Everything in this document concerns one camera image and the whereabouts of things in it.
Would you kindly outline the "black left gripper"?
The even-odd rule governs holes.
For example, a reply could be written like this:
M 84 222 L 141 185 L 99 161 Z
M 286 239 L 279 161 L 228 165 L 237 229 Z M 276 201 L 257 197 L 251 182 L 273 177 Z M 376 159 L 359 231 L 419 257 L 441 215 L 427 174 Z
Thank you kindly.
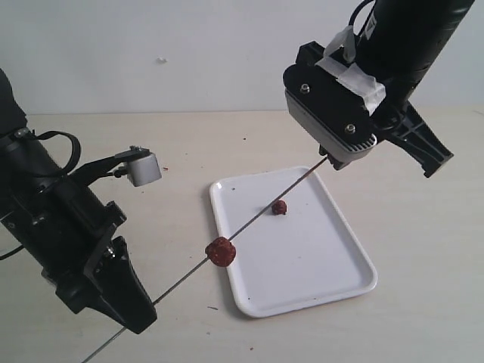
M 39 262 L 72 312 L 90 308 L 142 333 L 157 313 L 124 237 L 114 235 L 126 217 L 89 187 L 122 159 L 96 160 L 65 175 L 50 157 L 34 157 L 37 171 L 25 157 L 1 157 L 1 224 Z

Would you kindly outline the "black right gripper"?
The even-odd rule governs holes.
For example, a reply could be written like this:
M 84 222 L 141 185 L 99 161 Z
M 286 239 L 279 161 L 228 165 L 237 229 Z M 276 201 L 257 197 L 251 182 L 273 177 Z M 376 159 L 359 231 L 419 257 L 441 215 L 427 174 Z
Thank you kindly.
M 324 49 L 317 42 L 300 46 L 295 64 L 316 66 L 315 63 L 323 57 Z M 400 147 L 420 164 L 424 176 L 430 178 L 453 157 L 453 153 L 408 101 L 414 80 L 392 50 L 385 42 L 359 41 L 356 46 L 356 64 L 386 88 L 383 102 L 372 116 L 369 115 L 371 126 L 377 136 L 377 144 L 387 140 Z M 351 64 L 343 59 L 342 49 L 337 50 L 332 58 L 346 66 Z M 328 157 L 336 170 L 350 164 L 333 159 L 320 145 L 319 153 Z

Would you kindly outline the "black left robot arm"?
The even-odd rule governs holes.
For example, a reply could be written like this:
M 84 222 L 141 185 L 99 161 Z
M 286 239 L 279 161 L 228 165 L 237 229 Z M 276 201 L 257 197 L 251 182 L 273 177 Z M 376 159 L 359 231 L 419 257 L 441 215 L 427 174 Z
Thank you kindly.
M 93 309 L 139 334 L 157 319 L 139 281 L 127 244 L 116 230 L 126 215 L 103 203 L 91 185 L 126 176 L 141 187 L 162 176 L 154 153 L 128 150 L 79 164 L 82 148 L 70 136 L 71 154 L 59 166 L 44 147 L 55 132 L 37 135 L 1 77 L 1 222 L 42 267 L 42 276 L 74 313 Z

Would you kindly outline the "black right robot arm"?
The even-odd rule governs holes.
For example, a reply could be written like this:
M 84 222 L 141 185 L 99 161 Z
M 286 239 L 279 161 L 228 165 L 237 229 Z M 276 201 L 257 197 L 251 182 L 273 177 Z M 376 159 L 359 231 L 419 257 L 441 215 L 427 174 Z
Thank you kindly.
M 372 1 L 328 45 L 300 46 L 283 75 L 290 115 L 340 170 L 388 141 L 430 177 L 451 159 L 409 99 L 471 8 L 469 1 Z

